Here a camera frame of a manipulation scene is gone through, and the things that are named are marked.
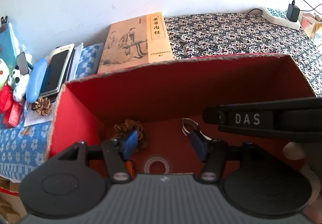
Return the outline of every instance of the roll of tape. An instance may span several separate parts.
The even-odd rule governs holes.
[[[168,163],[168,161],[163,158],[163,157],[152,157],[150,159],[148,159],[146,161],[146,163],[144,164],[144,173],[149,174],[150,173],[150,169],[151,169],[151,165],[155,162],[161,162],[164,166],[165,166],[165,172],[164,174],[169,174],[170,173],[170,165]]]

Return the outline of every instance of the metal ring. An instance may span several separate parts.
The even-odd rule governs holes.
[[[168,163],[168,161],[162,157],[152,157],[150,159],[148,159],[144,165],[144,173],[147,173],[149,174],[150,173],[150,168],[151,168],[151,165],[155,162],[161,162],[164,167],[165,167],[165,172],[164,174],[169,174],[170,172],[170,165]]]
[[[190,131],[188,131],[188,130],[186,129],[186,126],[185,126],[185,125],[189,125],[189,126],[193,127],[193,128],[194,128],[194,130],[199,131],[199,132],[200,132],[200,134],[201,134],[202,136],[204,136],[204,138],[205,138],[206,140],[208,140],[208,141],[211,141],[211,140],[212,140],[212,138],[210,138],[210,137],[208,137],[207,135],[203,134],[203,133],[202,133],[202,131],[200,130],[200,126],[199,126],[199,124],[198,124],[195,120],[190,119],[190,118],[182,118],[181,130],[182,130],[182,132],[183,132],[183,134],[184,134],[185,136],[187,136],[187,137],[188,137],[188,136],[189,136],[189,134],[191,134],[191,132],[190,132]]]

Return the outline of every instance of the finger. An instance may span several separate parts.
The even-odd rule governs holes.
[[[321,181],[315,172],[311,171],[308,165],[305,165],[301,173],[309,180],[312,188],[311,198],[309,204],[312,204],[318,197],[321,190]]]
[[[319,195],[318,198],[311,204],[308,205],[304,214],[316,224],[322,223],[322,197]]]
[[[283,155],[289,160],[301,160],[307,157],[302,145],[295,142],[289,142],[285,145]]]

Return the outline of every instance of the small box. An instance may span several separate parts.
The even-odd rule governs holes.
[[[19,124],[20,115],[24,108],[24,102],[13,102],[12,106],[4,114],[3,124],[7,128],[16,127]]]
[[[0,198],[0,207],[2,207],[2,206],[3,207],[7,207],[7,208],[11,208],[12,207],[10,203],[8,203],[5,200],[3,200],[3,199]]]
[[[111,25],[98,73],[173,60],[165,21],[161,12]]]
[[[322,20],[318,15],[311,12],[300,11],[298,20],[305,34],[310,37],[316,46],[322,45]]]
[[[19,186],[20,186],[20,183],[10,182],[10,191],[18,192],[19,191]]]
[[[0,210],[8,224],[17,224],[21,220],[21,216],[11,208],[1,206]]]

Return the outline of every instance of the panda plush toy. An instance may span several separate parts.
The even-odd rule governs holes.
[[[29,74],[20,74],[18,65],[8,76],[8,85],[13,89],[13,99],[16,102],[22,102],[25,99],[29,78]]]

